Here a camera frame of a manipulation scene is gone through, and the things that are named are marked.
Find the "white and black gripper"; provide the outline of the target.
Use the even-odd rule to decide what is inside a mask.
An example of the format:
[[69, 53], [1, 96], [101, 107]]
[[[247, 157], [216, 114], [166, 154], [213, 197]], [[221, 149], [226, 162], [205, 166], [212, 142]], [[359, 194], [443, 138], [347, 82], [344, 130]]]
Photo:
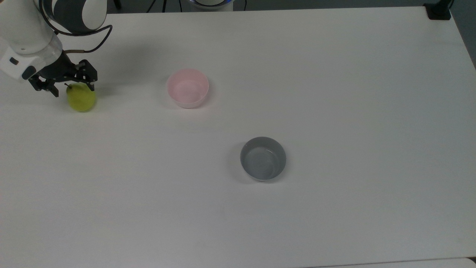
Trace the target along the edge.
[[85, 83], [92, 92], [95, 92], [97, 82], [97, 70], [89, 61], [82, 60], [75, 65], [63, 50], [58, 48], [41, 50], [7, 48], [1, 59], [1, 70], [16, 80], [28, 80], [34, 90], [50, 92], [56, 98], [59, 93], [54, 79], [63, 79], [76, 74], [80, 83]]

